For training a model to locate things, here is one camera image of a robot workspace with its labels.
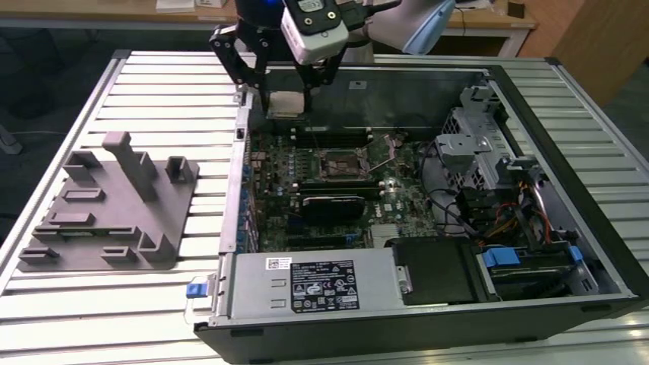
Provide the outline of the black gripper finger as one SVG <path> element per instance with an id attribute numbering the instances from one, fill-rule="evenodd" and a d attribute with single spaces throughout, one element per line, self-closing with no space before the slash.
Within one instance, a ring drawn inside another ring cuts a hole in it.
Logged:
<path id="1" fill-rule="evenodd" d="M 255 54 L 254 67 L 242 58 L 236 48 L 238 40 Z M 210 38 L 212 51 L 235 84 L 246 84 L 258 90 L 264 113 L 268 113 L 270 108 L 266 71 L 271 54 L 271 40 L 272 30 L 266 27 L 256 27 L 248 22 L 238 22 L 234 26 L 216 28 Z"/>
<path id="2" fill-rule="evenodd" d="M 344 52 L 340 52 L 338 55 L 327 58 L 319 67 L 315 65 L 296 64 L 296 71 L 304 84 L 304 113 L 312 111 L 312 90 L 334 83 L 343 57 Z"/>

